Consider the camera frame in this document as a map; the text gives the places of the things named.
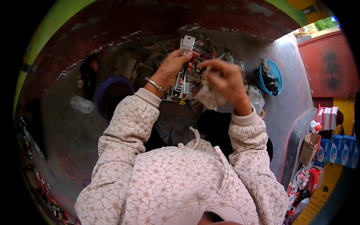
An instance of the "jacket button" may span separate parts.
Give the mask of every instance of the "jacket button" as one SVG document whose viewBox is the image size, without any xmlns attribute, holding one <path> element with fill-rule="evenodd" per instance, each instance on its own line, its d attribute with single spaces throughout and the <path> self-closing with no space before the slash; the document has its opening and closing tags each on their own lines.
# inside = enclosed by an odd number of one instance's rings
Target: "jacket button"
<svg viewBox="0 0 360 225">
<path fill-rule="evenodd" d="M 210 197 L 210 194 L 205 190 L 198 190 L 198 198 L 202 200 L 206 200 Z"/>
</svg>

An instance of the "silver bangle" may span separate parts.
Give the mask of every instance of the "silver bangle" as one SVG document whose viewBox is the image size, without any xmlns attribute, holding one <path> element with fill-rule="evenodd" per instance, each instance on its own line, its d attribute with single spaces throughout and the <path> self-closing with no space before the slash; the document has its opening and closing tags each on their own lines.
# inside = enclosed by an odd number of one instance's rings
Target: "silver bangle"
<svg viewBox="0 0 360 225">
<path fill-rule="evenodd" d="M 164 90 L 162 87 L 160 87 L 159 85 L 157 85 L 154 81 L 150 80 L 148 77 L 145 77 L 145 80 L 146 80 L 147 82 L 149 82 L 150 84 L 154 85 L 154 86 L 155 86 L 157 89 L 159 89 L 160 91 L 165 92 L 165 90 Z"/>
</svg>

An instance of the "wrinkled hand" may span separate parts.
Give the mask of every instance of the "wrinkled hand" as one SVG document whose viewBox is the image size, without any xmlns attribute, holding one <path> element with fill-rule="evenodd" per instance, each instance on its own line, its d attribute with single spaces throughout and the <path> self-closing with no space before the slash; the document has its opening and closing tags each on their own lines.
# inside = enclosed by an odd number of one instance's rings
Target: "wrinkled hand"
<svg viewBox="0 0 360 225">
<path fill-rule="evenodd" d="M 166 90 L 174 84 L 176 75 L 179 73 L 184 63 L 189 62 L 188 72 L 190 72 L 192 67 L 191 62 L 197 62 L 196 57 L 199 57 L 200 54 L 195 51 L 189 51 L 185 55 L 183 55 L 183 53 L 184 50 L 181 49 L 171 52 L 164 59 L 161 66 L 150 78 L 150 80 L 154 81 L 157 85 Z M 151 91 L 159 98 L 163 95 L 162 91 L 158 90 L 150 83 L 147 83 L 144 88 Z"/>
<path fill-rule="evenodd" d="M 207 76 L 217 90 L 234 104 L 237 115 L 247 116 L 252 113 L 238 65 L 228 64 L 220 59 L 213 59 L 206 60 L 200 66 L 202 68 L 211 66 L 211 70 L 205 71 L 204 76 Z"/>
</svg>

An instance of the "paper bag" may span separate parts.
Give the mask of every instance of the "paper bag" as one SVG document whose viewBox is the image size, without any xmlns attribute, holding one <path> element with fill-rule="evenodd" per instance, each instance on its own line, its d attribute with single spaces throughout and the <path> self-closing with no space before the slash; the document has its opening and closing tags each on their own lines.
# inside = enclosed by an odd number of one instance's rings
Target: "paper bag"
<svg viewBox="0 0 360 225">
<path fill-rule="evenodd" d="M 306 135 L 299 157 L 300 162 L 304 165 L 308 165 L 315 156 L 318 150 L 319 138 L 319 134 L 309 133 Z"/>
</svg>

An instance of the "jacket sleeve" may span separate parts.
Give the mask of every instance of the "jacket sleeve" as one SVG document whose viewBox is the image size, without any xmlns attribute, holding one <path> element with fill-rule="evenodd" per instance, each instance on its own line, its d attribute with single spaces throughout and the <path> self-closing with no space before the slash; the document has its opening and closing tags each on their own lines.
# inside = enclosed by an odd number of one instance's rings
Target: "jacket sleeve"
<svg viewBox="0 0 360 225">
<path fill-rule="evenodd" d="M 99 159 L 91 183 L 81 191 L 75 204 L 82 225 L 116 225 L 121 220 L 135 157 L 145 152 L 143 143 L 159 117 L 160 102 L 141 88 L 116 107 L 109 127 L 99 139 Z"/>
<path fill-rule="evenodd" d="M 270 171 L 265 122 L 252 109 L 248 116 L 232 113 L 229 136 L 234 152 L 229 161 L 255 202 L 259 223 L 282 224 L 288 196 Z"/>
</svg>

